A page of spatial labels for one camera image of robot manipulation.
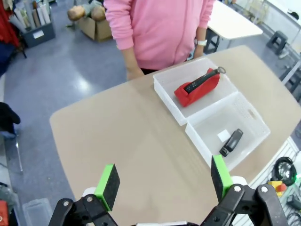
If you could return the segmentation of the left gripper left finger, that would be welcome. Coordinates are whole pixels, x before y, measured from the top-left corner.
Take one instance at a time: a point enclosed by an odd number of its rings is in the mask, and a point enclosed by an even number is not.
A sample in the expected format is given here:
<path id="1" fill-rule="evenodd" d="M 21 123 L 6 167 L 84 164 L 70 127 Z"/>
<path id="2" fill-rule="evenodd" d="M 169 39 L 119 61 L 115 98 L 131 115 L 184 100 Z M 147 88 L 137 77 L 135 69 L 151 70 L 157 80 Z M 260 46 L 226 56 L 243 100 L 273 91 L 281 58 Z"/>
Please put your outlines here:
<path id="1" fill-rule="evenodd" d="M 120 185 L 115 164 L 105 166 L 95 191 L 84 195 L 78 201 L 63 198 L 57 202 L 50 226 L 116 226 L 110 215 Z"/>

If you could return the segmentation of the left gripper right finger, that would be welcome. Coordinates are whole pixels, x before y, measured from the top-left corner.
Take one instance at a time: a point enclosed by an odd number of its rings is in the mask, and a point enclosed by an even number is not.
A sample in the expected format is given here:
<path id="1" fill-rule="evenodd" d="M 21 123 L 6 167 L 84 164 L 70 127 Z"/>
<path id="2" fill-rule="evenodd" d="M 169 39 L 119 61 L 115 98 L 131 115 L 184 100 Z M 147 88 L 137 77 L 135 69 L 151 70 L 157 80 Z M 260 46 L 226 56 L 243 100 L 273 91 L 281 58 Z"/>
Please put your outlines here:
<path id="1" fill-rule="evenodd" d="M 211 158 L 211 178 L 218 205 L 202 226 L 231 226 L 238 214 L 247 215 L 255 226 L 287 226 L 288 222 L 275 188 L 269 184 L 252 189 L 235 184 L 221 155 Z"/>

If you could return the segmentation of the person's right hand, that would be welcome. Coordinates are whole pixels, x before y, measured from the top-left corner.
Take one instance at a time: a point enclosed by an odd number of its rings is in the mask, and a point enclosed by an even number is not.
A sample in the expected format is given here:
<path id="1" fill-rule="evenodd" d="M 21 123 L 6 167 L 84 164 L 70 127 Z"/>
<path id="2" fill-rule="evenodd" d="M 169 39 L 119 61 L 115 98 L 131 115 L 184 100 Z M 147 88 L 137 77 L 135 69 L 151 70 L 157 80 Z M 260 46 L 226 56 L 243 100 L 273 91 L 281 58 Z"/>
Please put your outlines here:
<path id="1" fill-rule="evenodd" d="M 128 67 L 127 68 L 127 80 L 134 80 L 140 77 L 143 77 L 144 73 L 139 67 Z"/>

